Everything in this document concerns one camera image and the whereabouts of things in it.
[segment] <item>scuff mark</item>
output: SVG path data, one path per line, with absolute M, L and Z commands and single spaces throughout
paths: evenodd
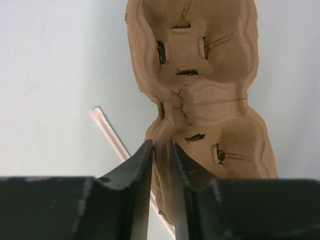
M 219 190 L 219 185 L 217 183 L 217 181 L 212 181 L 212 185 L 213 185 L 213 192 L 214 192 L 214 196 L 216 201 L 220 204 L 222 203 L 222 197 L 221 197 L 221 193 Z
M 82 199 L 80 199 L 78 201 L 78 218 L 74 221 L 73 225 L 72 225 L 72 232 L 76 233 L 78 231 L 79 225 L 80 225 L 80 219 L 83 216 L 83 214 L 85 213 L 86 210 L 86 201 L 87 198 L 90 195 L 90 191 L 92 189 L 92 185 L 93 185 L 93 179 L 88 178 L 84 181 L 83 184 L 83 190 L 82 190 Z
M 47 176 L 47 177 L 39 177 L 39 176 L 31 176 L 31 177 L 26 177 L 24 180 L 28 183 L 31 182 L 38 182 L 38 181 L 46 181 L 51 179 L 51 177 Z

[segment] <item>white background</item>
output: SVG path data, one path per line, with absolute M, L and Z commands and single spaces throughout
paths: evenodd
M 136 85 L 126 0 L 0 0 L 0 175 L 101 176 L 120 163 L 89 112 L 133 154 L 157 108 Z M 281 178 L 320 179 L 320 1 L 256 0 L 258 77 Z M 169 239 L 152 211 L 149 239 Z

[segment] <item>white wall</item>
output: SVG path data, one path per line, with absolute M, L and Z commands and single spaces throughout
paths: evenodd
M 101 176 L 120 163 L 89 112 L 133 154 L 156 107 L 136 85 L 126 0 L 0 0 L 0 175 Z M 256 0 L 250 105 L 282 178 L 320 179 L 320 1 Z M 150 239 L 169 239 L 151 213 Z

